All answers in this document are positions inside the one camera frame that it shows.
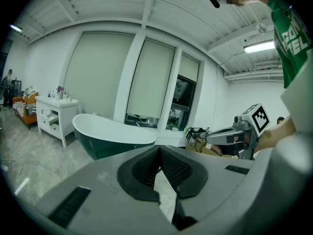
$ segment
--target dresser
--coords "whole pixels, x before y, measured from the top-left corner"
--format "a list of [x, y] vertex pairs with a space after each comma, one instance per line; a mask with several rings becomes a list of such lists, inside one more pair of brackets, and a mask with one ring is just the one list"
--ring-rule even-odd
[[63, 147], [66, 147], [65, 137], [74, 131], [72, 120], [76, 116], [78, 100], [73, 99], [69, 102], [37, 96], [36, 104], [39, 133], [42, 133], [43, 130], [48, 132], [61, 139]]

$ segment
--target person in green shirt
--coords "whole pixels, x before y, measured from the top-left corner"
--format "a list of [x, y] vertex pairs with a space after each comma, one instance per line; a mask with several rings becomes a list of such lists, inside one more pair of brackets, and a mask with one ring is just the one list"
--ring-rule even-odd
[[[242, 6], [246, 3], [261, 2], [271, 10], [274, 23], [274, 44], [283, 65], [284, 88], [287, 88], [309, 57], [312, 39], [297, 12], [285, 0], [225, 0], [228, 4]], [[266, 130], [254, 150], [275, 147], [276, 144], [295, 132], [293, 121], [287, 117], [278, 126]]]

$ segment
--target forearm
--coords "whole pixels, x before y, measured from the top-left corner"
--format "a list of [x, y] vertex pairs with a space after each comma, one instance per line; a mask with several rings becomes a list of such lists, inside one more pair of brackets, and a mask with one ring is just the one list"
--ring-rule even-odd
[[290, 135], [295, 133], [295, 127], [291, 117], [287, 117], [279, 125], [266, 130], [260, 137], [258, 146], [254, 149], [254, 153], [259, 150], [272, 148], [277, 145], [277, 143]]

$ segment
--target bathtub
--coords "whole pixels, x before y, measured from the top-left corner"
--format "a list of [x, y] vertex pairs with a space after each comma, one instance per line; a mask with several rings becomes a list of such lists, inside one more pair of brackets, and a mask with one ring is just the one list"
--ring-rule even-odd
[[94, 160], [154, 145], [157, 139], [149, 130], [92, 114], [75, 116], [73, 125], [77, 139]]

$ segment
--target person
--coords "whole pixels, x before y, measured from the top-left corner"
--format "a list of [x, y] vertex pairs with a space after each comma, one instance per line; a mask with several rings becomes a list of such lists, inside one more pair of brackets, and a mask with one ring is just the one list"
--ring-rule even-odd
[[2, 86], [4, 87], [4, 93], [3, 93], [3, 110], [7, 110], [7, 106], [10, 101], [10, 87], [12, 85], [12, 69], [9, 70], [8, 74], [3, 78], [2, 80]]
[[282, 121], [284, 121], [285, 119], [283, 118], [283, 117], [279, 117], [278, 119], [277, 119], [277, 124], [280, 124]]
[[[274, 44], [282, 61], [286, 89], [308, 60], [308, 53], [312, 50], [312, 39], [297, 12], [285, 0], [226, 0], [226, 3], [237, 6], [255, 2], [261, 2], [271, 9]], [[279, 126], [266, 130], [261, 135], [254, 152], [275, 147], [281, 139], [294, 132], [294, 123], [291, 117], [287, 117]]]

